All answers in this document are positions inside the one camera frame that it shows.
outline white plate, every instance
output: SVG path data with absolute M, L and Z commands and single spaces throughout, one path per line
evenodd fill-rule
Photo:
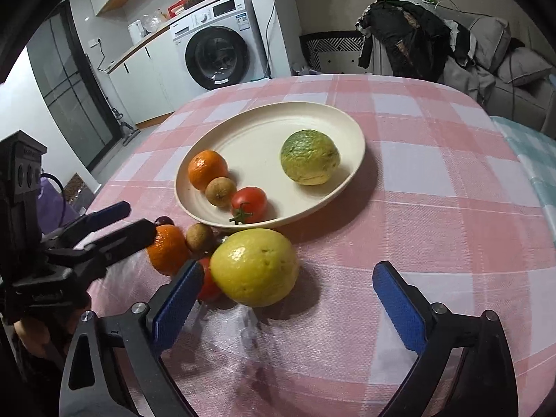
M 285 140 L 299 130 L 327 134 L 340 152 L 340 166 L 323 185 L 303 186 L 282 170 L 280 150 Z M 237 189 L 262 188 L 269 199 L 266 221 L 235 225 L 229 211 L 213 207 L 195 189 L 187 166 L 199 152 L 215 150 L 226 159 L 230 178 Z M 214 127 L 185 155 L 177 172 L 175 190 L 181 207 L 204 224 L 230 231 L 277 227 L 320 209 L 347 186 L 361 165 L 365 138 L 361 128 L 343 111 L 305 101 L 275 103 L 254 108 Z

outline black jacket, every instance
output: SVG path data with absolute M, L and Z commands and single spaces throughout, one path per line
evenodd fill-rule
M 450 49 L 450 29 L 436 15 L 409 1 L 379 0 L 357 23 L 367 35 L 359 65 L 368 68 L 373 40 L 386 49 L 395 76 L 436 82 Z

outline orange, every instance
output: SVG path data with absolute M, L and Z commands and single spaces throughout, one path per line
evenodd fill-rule
M 175 275 L 189 258 L 181 229 L 169 224 L 156 228 L 155 242 L 147 253 L 155 270 L 165 276 Z
M 187 167 L 189 181 L 198 190 L 205 192 L 209 183 L 215 178 L 228 175 L 226 160 L 214 150 L 203 150 L 198 153 Z

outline table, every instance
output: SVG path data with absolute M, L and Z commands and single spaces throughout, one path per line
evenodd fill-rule
M 193 221 L 174 198 L 173 179 L 189 146 L 242 110 L 292 100 L 346 111 L 368 150 L 337 199 L 280 228 L 302 264 L 288 298 L 257 312 L 196 305 L 163 354 L 198 414 L 377 415 L 415 360 L 371 285 L 374 264 L 390 260 L 430 302 L 500 315 L 521 415 L 530 415 L 556 374 L 554 245 L 515 154 L 456 90 L 391 76 L 312 75 L 212 91 L 161 124 L 92 209 L 126 200 L 129 220 L 166 214 L 187 228 Z M 123 312 L 166 282 L 137 253 L 91 286 L 93 309 Z M 441 406 L 447 384 L 428 413 Z

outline door frame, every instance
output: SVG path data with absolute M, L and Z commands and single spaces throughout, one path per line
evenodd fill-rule
M 71 6 L 69 0 L 63 0 L 54 11 L 52 11 L 47 20 L 59 14 L 62 19 L 62 25 L 64 27 L 64 31 L 66 33 L 66 39 L 68 41 L 68 45 L 70 47 L 71 54 L 77 66 L 77 71 L 81 75 L 81 79 L 87 88 L 88 93 L 91 95 L 91 99 L 95 104 L 99 114 L 101 115 L 102 119 L 108 126 L 110 133 L 112 133 L 112 140 L 109 141 L 101 150 L 100 152 L 94 157 L 93 160 L 90 161 L 89 164 L 86 164 L 85 167 L 90 172 L 93 168 L 99 164 L 99 162 L 104 158 L 104 156 L 114 147 L 118 141 L 122 138 L 122 132 L 120 130 L 120 124 L 116 121 L 112 109 L 108 105 L 104 93 L 102 93 L 102 89 L 100 88 L 98 81 L 94 75 L 93 70 L 91 69 L 90 63 L 87 59 L 87 55 L 83 51 L 83 47 L 81 46 L 81 41 L 79 39 L 79 35 L 77 34 L 77 29 L 75 27 L 75 23 L 73 21 L 73 14 L 71 12 Z

